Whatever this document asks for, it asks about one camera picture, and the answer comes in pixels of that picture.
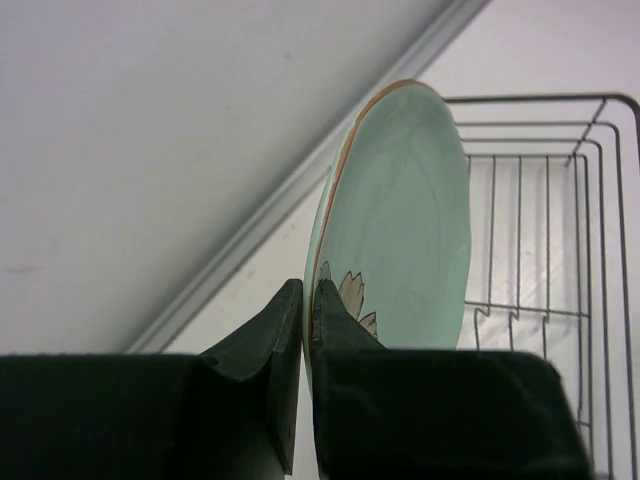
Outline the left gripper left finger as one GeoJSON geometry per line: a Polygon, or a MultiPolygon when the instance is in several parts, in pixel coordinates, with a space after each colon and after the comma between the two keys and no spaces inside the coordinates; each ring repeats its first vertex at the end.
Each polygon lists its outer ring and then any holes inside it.
{"type": "Polygon", "coordinates": [[[293,469],[302,284],[197,355],[7,355],[5,479],[281,479],[293,469]]]}

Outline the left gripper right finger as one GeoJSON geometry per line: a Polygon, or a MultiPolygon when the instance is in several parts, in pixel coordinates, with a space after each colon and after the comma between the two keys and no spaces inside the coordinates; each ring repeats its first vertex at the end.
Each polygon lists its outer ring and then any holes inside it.
{"type": "Polygon", "coordinates": [[[526,352],[399,350],[315,292],[313,427],[324,479],[591,479],[557,370],[526,352]]]}

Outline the green flower plate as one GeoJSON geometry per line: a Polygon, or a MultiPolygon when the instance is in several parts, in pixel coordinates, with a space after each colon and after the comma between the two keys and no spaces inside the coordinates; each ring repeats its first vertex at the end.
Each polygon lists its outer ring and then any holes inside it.
{"type": "Polygon", "coordinates": [[[416,80],[374,95],[336,151],[304,274],[332,281],[382,345],[453,349],[470,269],[469,174],[444,99],[416,80]]]}

